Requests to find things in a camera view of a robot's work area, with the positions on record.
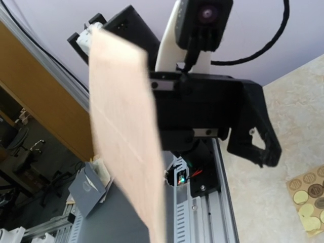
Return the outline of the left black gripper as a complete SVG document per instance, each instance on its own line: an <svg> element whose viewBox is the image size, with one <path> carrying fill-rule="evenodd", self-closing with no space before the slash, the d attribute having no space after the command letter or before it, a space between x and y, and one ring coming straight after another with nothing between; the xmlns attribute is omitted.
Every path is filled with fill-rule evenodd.
<svg viewBox="0 0 324 243"><path fill-rule="evenodd" d="M211 74L150 72L149 78L163 150L190 150L197 138L225 140L231 128L229 153L260 167L278 165L282 149L261 85ZM264 142L264 149L252 144L253 129Z"/></svg>

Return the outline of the wax seal sticker sheet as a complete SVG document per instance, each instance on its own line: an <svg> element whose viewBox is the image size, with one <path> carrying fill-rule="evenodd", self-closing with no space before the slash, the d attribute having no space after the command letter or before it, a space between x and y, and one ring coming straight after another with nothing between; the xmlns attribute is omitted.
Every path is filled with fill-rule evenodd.
<svg viewBox="0 0 324 243"><path fill-rule="evenodd" d="M308 237L323 232L323 165L286 183Z"/></svg>

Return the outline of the pink printed card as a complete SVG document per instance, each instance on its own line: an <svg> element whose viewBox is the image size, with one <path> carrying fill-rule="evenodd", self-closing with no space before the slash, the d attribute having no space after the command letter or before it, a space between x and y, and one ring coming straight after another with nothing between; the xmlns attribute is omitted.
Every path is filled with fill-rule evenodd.
<svg viewBox="0 0 324 243"><path fill-rule="evenodd" d="M94 30L89 91L95 150L147 226L150 241L166 242L165 169L146 52Z"/></svg>

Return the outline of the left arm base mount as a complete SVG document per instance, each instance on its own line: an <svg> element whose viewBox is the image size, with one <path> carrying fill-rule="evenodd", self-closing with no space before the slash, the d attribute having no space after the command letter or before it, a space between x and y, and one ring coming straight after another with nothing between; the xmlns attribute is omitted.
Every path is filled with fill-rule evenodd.
<svg viewBox="0 0 324 243"><path fill-rule="evenodd" d="M173 152L172 154L175 161L168 169L166 176L171 186L189 184L192 197L220 191L215 158L209 149L194 149L190 152Z"/></svg>

